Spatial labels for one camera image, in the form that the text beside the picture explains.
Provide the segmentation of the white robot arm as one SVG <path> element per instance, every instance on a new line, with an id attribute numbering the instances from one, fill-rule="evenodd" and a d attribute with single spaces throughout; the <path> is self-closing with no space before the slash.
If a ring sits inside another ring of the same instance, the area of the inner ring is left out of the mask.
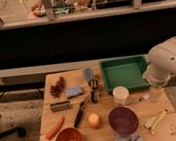
<path id="1" fill-rule="evenodd" d="M 142 78 L 150 85 L 151 101 L 158 102 L 165 85 L 172 75 L 176 75 L 176 36 L 157 44 L 147 53 L 149 64 Z"/>

